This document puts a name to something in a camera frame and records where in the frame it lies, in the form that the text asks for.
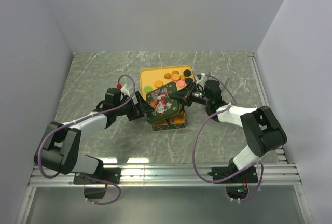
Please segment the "gold tin lid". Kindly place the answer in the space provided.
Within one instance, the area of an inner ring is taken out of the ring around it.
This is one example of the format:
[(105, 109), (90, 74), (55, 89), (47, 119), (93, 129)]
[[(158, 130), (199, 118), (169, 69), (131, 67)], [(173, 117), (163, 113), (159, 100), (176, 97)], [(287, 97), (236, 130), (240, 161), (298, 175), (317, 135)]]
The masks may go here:
[(146, 102), (154, 109), (152, 113), (147, 114), (148, 123), (164, 120), (179, 112), (179, 101), (169, 97), (175, 92), (176, 83), (170, 82), (146, 94)]

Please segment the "green christmas cookie tin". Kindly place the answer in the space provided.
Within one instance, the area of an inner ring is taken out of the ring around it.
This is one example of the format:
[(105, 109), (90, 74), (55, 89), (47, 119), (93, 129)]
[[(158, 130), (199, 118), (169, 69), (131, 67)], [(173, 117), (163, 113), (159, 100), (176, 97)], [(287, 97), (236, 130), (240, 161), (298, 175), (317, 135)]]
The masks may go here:
[[(174, 117), (180, 117), (183, 119), (184, 123), (182, 124), (175, 124), (173, 122)], [(172, 115), (169, 118), (154, 122), (151, 124), (153, 131), (161, 131), (161, 130), (171, 130), (171, 129), (180, 129), (185, 128), (187, 125), (187, 118), (185, 113), (185, 107), (181, 106), (178, 113)]]

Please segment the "orange fish cookie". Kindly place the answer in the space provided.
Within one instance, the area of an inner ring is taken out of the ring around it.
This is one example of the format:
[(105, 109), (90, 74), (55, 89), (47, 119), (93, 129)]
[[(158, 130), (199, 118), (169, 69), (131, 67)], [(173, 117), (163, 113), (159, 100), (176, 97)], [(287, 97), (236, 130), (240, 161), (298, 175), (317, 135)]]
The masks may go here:
[(184, 123), (183, 119), (180, 118), (180, 117), (174, 117), (174, 118), (173, 118), (173, 122), (174, 122), (175, 124), (182, 124), (182, 123)]

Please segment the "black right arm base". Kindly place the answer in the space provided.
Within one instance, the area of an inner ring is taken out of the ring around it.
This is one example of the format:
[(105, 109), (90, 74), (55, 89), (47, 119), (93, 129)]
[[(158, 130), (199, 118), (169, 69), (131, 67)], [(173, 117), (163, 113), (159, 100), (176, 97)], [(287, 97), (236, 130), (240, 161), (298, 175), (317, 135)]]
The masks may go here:
[[(229, 177), (231, 174), (235, 173), (236, 167), (212, 167), (212, 171), (208, 172), (209, 176), (212, 176), (214, 181), (224, 179)], [(227, 184), (242, 184), (242, 183), (257, 183), (258, 176), (256, 168), (254, 166), (249, 167), (247, 170), (235, 175), (231, 179), (225, 181)]]

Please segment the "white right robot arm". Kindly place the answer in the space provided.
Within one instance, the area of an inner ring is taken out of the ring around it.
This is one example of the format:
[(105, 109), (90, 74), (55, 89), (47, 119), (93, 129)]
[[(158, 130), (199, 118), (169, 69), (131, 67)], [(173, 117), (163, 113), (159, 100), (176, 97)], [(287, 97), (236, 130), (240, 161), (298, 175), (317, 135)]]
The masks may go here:
[(240, 182), (246, 177), (246, 170), (258, 163), (267, 153), (286, 144), (287, 136), (269, 106), (240, 107), (224, 83), (212, 75), (208, 75), (208, 78), (204, 87), (190, 82), (181, 90), (171, 93), (169, 97), (188, 107), (192, 103), (205, 106), (208, 118), (201, 125), (192, 150), (192, 164), (197, 175), (200, 173), (196, 167), (196, 148), (207, 122), (214, 120), (243, 129), (246, 146), (230, 160), (228, 165), (229, 178), (234, 182)]

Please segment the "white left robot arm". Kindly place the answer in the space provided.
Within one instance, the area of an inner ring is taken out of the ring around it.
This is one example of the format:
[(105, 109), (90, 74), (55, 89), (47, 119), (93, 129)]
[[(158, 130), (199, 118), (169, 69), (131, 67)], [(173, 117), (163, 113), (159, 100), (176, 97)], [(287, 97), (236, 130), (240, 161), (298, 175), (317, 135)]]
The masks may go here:
[(85, 137), (110, 127), (118, 116), (129, 121), (143, 118), (152, 113), (150, 106), (136, 91), (131, 96), (117, 88), (109, 88), (104, 100), (88, 115), (68, 123), (51, 122), (47, 125), (34, 155), (34, 163), (57, 174), (77, 172), (80, 141)]

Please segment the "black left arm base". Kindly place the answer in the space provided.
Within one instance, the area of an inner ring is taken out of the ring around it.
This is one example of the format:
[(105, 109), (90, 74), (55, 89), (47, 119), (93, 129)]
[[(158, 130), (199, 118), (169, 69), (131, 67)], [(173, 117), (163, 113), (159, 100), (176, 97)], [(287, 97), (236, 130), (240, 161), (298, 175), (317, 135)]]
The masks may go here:
[(75, 185), (90, 185), (97, 184), (101, 180), (119, 184), (121, 177), (120, 168), (103, 168), (101, 171), (94, 174), (77, 173), (74, 176), (73, 184)]

